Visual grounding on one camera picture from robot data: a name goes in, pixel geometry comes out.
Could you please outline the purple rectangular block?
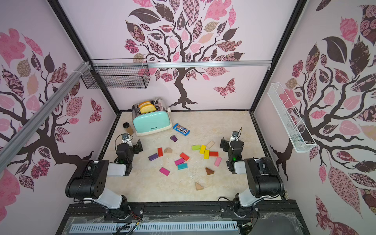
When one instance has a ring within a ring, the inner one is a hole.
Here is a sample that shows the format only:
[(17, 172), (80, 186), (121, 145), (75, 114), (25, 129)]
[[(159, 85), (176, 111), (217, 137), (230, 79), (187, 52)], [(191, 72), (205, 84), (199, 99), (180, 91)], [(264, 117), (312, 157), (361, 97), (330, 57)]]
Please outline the purple rectangular block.
[(155, 160), (155, 159), (158, 159), (158, 158), (159, 158), (158, 153), (155, 153), (155, 154), (153, 154), (153, 155), (151, 155), (151, 156), (148, 157), (148, 159), (149, 159), (150, 162), (153, 161), (153, 160)]

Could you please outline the orange toast slice back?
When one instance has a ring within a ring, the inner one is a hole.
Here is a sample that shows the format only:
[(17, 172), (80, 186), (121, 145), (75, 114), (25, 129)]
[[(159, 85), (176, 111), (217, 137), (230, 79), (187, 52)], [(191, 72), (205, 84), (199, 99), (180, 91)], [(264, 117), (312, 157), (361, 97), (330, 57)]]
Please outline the orange toast slice back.
[(150, 105), (150, 104), (151, 104), (151, 102), (146, 101), (146, 102), (140, 103), (140, 104), (138, 105), (138, 108), (142, 108), (143, 106)]

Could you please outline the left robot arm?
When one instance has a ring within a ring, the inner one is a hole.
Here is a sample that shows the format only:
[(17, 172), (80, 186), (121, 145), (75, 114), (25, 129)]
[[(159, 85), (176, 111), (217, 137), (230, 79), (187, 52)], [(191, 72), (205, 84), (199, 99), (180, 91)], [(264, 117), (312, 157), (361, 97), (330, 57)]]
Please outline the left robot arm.
[(106, 187), (108, 177), (126, 177), (132, 171), (134, 155), (143, 151), (141, 140), (131, 146), (125, 141), (116, 147), (117, 158), (109, 160), (85, 160), (76, 169), (67, 183), (65, 194), (77, 202), (93, 202), (104, 206), (113, 217), (126, 219), (130, 207), (124, 195), (117, 194)]

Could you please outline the magenta rectangular block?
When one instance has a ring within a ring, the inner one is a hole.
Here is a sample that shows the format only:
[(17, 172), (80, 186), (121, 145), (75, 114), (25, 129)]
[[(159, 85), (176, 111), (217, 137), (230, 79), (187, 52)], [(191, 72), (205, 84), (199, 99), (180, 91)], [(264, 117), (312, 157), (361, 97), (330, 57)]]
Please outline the magenta rectangular block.
[(162, 167), (162, 168), (160, 169), (160, 173), (162, 173), (162, 174), (165, 175), (165, 176), (169, 176), (170, 171), (167, 170), (166, 168)]
[(185, 160), (183, 158), (180, 158), (179, 160), (176, 160), (174, 163), (175, 165), (180, 165), (180, 164), (185, 163)]

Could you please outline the purple triangular wooden block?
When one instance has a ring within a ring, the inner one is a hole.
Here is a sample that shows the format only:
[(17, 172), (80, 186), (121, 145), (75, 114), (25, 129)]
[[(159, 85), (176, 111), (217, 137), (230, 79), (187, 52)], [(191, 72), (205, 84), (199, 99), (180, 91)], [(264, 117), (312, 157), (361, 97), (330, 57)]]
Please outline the purple triangular wooden block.
[(172, 135), (172, 136), (170, 137), (170, 139), (171, 139), (172, 141), (174, 141), (174, 142), (177, 142), (177, 141), (178, 141), (177, 137), (174, 136), (174, 135)]

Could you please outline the small brown spice jar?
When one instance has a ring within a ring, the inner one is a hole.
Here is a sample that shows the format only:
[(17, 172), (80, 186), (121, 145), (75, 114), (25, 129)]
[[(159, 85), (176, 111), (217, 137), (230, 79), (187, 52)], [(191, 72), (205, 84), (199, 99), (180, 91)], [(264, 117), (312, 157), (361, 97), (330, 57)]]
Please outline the small brown spice jar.
[(134, 130), (129, 122), (124, 122), (122, 126), (129, 135), (134, 135)]

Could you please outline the back wall aluminium rail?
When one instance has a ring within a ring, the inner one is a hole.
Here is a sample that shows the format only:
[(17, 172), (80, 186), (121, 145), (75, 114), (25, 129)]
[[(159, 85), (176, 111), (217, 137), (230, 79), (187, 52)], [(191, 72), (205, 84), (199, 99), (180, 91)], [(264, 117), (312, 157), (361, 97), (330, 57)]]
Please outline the back wall aluminium rail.
[(208, 62), (142, 62), (142, 63), (94, 63), (94, 67), (126, 67), (141, 66), (145, 68), (209, 68), (209, 67), (270, 67), (272, 61), (244, 60), (244, 61), (208, 61)]

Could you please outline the red block right group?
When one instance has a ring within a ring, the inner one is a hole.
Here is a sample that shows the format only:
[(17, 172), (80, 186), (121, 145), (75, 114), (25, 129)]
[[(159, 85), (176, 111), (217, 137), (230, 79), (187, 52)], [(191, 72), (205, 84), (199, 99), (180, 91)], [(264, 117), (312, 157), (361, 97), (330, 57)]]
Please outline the red block right group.
[(219, 156), (219, 153), (216, 152), (216, 151), (210, 151), (210, 152), (209, 152), (209, 156), (210, 156), (210, 157), (218, 157), (218, 156)]

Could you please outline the teal rectangular block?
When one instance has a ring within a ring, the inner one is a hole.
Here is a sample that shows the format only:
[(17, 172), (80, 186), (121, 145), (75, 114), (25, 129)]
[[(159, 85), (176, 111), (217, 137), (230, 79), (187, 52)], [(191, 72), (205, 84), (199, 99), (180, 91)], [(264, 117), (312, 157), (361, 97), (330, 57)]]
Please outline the teal rectangular block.
[(186, 169), (188, 168), (188, 164), (187, 163), (179, 164), (177, 167), (178, 167), (178, 170)]

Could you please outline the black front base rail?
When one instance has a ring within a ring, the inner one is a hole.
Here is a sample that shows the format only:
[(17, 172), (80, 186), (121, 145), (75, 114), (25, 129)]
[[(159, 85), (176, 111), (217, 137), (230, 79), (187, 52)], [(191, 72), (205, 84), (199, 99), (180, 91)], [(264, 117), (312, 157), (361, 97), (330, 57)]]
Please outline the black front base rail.
[[(222, 218), (239, 219), (245, 215), (247, 218), (263, 215), (269, 212), (293, 213), (297, 218), (302, 218), (300, 209), (294, 200), (265, 200), (254, 207), (236, 208), (233, 201), (191, 201), (191, 202), (130, 202), (131, 211), (140, 218), (168, 217), (172, 215), (219, 215)], [(98, 204), (70, 204), (62, 219), (66, 222), (70, 217), (104, 218), (104, 220), (120, 221), (132, 220), (132, 215), (115, 217), (113, 212)]]

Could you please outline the magenta rectangular block front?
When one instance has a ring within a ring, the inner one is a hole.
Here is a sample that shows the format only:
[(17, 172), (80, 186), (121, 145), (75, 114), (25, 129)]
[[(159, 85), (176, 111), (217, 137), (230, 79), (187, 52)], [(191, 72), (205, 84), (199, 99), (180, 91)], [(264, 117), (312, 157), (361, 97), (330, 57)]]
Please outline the magenta rectangular block front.
[(165, 176), (169, 176), (170, 171), (167, 170), (166, 168), (162, 167), (162, 168), (160, 169), (160, 173), (162, 173), (162, 174), (165, 175)]

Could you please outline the bright red rectangular block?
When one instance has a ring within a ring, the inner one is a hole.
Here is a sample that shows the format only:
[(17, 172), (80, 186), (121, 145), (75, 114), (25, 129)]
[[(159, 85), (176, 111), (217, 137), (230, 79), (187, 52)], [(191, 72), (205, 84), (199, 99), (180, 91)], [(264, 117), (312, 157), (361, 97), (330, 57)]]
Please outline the bright red rectangular block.
[(180, 154), (180, 157), (181, 157), (182, 159), (184, 159), (186, 162), (190, 159), (190, 157), (189, 157), (188, 155), (186, 155), (185, 153), (181, 153), (181, 154)]

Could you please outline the dark red rectangular block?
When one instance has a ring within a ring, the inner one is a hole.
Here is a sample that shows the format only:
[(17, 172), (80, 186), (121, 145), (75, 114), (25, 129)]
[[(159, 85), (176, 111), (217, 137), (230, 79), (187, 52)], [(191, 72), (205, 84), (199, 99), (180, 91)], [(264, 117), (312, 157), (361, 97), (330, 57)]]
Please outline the dark red rectangular block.
[(158, 148), (158, 157), (162, 157), (163, 156), (163, 149), (160, 147)]

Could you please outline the wall aluminium rail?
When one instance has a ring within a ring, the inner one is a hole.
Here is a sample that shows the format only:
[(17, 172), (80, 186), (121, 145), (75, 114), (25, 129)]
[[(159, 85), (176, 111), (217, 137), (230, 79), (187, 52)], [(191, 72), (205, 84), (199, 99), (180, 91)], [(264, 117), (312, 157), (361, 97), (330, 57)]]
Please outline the wall aluminium rail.
[(244, 61), (208, 61), (208, 62), (142, 62), (142, 63), (94, 63), (94, 67), (126, 67), (141, 66), (145, 68), (209, 68), (209, 67), (270, 67), (272, 61), (244, 60)]
[(89, 69), (89, 63), (83, 62), (68, 77), (68, 80), (59, 87), (59, 89), (46, 101), (44, 105), (31, 117), (23, 126), (20, 132), (16, 133), (1, 150), (1, 171), (3, 171), (11, 160), (17, 155), (30, 137), (39, 129), (42, 123), (50, 116), (55, 107), (60, 103), (64, 96), (80, 79), (82, 73)]

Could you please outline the beige triangular wooden block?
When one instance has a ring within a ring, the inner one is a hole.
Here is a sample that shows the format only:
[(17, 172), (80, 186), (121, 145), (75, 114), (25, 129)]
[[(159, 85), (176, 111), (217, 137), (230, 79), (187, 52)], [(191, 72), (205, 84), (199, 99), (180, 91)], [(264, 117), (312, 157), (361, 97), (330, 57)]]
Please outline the beige triangular wooden block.
[(166, 153), (166, 154), (170, 154), (170, 153), (172, 153), (173, 152), (173, 150), (172, 150), (172, 148), (170, 148), (170, 147), (168, 147), (168, 148), (166, 148), (165, 150), (164, 150), (164, 153)]

